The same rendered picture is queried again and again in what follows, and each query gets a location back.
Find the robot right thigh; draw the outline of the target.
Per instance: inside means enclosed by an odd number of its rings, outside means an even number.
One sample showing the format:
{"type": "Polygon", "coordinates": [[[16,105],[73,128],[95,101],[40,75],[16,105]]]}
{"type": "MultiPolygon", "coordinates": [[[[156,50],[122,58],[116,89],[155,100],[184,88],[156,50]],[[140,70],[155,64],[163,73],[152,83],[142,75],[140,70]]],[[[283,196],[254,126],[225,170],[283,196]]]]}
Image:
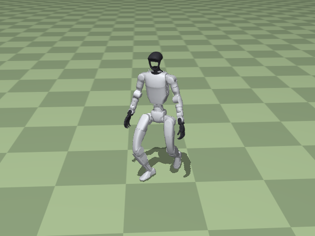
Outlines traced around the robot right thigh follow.
{"type": "Polygon", "coordinates": [[[147,127],[149,124],[151,124],[151,113],[143,114],[139,121],[138,124],[135,128],[135,132],[133,135],[133,144],[132,144],[132,150],[135,155],[142,155],[144,152],[144,148],[141,146],[141,143],[144,139],[144,136],[147,131],[147,127]]]}

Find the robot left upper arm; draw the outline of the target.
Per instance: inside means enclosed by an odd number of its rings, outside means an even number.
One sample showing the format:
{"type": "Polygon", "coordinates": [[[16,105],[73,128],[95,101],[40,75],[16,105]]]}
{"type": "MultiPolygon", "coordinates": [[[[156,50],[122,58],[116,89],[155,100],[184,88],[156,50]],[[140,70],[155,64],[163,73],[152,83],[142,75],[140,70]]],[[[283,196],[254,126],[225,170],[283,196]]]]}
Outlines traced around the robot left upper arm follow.
{"type": "Polygon", "coordinates": [[[180,90],[177,84],[177,78],[174,75],[166,74],[166,81],[168,84],[170,84],[171,90],[174,94],[174,97],[172,98],[173,103],[178,103],[178,96],[180,95],[180,90]]]}

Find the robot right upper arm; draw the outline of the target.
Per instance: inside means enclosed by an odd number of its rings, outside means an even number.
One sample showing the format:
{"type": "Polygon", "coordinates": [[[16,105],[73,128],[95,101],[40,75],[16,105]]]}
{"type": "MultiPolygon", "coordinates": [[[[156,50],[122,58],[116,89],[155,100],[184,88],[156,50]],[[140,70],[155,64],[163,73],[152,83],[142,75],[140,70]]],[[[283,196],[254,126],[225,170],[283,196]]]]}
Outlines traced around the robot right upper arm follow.
{"type": "Polygon", "coordinates": [[[143,88],[143,85],[144,85],[144,81],[145,81],[145,74],[146,72],[142,72],[138,75],[137,77],[137,84],[136,84],[136,91],[134,92],[134,97],[136,98],[140,98],[142,96],[142,88],[143,88]]]}

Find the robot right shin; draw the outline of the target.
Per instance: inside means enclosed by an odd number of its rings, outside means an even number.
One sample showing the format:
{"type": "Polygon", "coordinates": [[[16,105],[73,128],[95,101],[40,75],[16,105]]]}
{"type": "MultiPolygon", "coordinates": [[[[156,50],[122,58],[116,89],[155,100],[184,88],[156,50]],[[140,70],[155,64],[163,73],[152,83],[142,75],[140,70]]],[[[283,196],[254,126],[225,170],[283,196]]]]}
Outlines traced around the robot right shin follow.
{"type": "Polygon", "coordinates": [[[152,168],[148,162],[148,158],[146,156],[146,153],[144,152],[142,155],[138,156],[133,154],[135,159],[147,170],[147,171],[152,171],[152,168]]]}

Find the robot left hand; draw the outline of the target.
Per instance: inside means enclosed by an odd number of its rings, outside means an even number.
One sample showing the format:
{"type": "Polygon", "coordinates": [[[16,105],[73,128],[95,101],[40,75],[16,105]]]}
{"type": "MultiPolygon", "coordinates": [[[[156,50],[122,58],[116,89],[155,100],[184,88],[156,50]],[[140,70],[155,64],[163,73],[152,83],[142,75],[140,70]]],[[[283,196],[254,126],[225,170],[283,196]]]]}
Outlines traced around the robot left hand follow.
{"type": "Polygon", "coordinates": [[[180,125],[180,130],[179,130],[177,135],[180,134],[180,137],[178,138],[180,140],[180,139],[182,139],[185,136],[184,122],[182,122],[181,118],[178,118],[178,124],[180,125]]]}

